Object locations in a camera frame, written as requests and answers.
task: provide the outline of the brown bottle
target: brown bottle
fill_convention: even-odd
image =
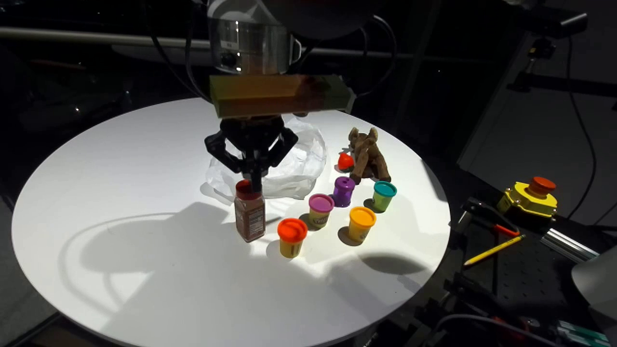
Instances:
[[[236,185],[236,227],[239,235],[251,243],[266,231],[265,197],[251,181],[243,179]]]

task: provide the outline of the white round table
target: white round table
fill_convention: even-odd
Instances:
[[[315,191],[332,193],[332,166],[351,127],[315,112],[328,146]],[[450,239],[450,208],[430,170],[378,131],[399,195],[361,247],[340,241],[349,208],[311,231],[297,258],[278,254],[276,224],[245,243],[232,204],[203,193],[218,131],[205,100],[118,116],[50,154],[23,187],[12,224],[29,281],[62,314],[112,341],[153,347],[320,345],[388,316],[434,274]],[[353,206],[372,197],[365,179]],[[305,200],[276,200],[288,216]]]

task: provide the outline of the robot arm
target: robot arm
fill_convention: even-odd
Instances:
[[[214,0],[209,8],[214,66],[211,77],[220,131],[209,152],[261,189],[268,168],[297,143],[282,114],[351,108],[355,94],[336,75],[286,75],[293,35],[326,40],[349,35],[371,19],[378,0]],[[226,141],[243,152],[226,150]]]

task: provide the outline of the yellow device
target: yellow device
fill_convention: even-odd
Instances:
[[[558,185],[542,175],[527,181],[515,181],[513,187],[506,189],[498,210],[509,212],[511,208],[519,208],[525,214],[552,218],[558,212],[558,199],[554,191]]]

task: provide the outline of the cup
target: cup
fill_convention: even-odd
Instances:
[[[376,216],[372,210],[357,206],[349,212],[349,239],[363,243],[374,226]]]
[[[340,172],[351,172],[353,170],[353,156],[349,154],[349,152],[340,152],[340,160],[338,160],[338,164],[336,164],[336,168],[340,170]]]
[[[371,208],[374,212],[386,212],[390,206],[390,200],[396,195],[398,195],[398,187],[394,187],[390,181],[376,181]]]
[[[309,199],[309,229],[322,229],[328,224],[334,200],[328,195],[313,195]]]
[[[334,204],[349,206],[353,189],[355,189],[355,181],[351,177],[338,177],[334,181],[334,195],[332,195]]]
[[[303,220],[286,218],[278,224],[280,253],[293,258],[301,253],[309,227]]]

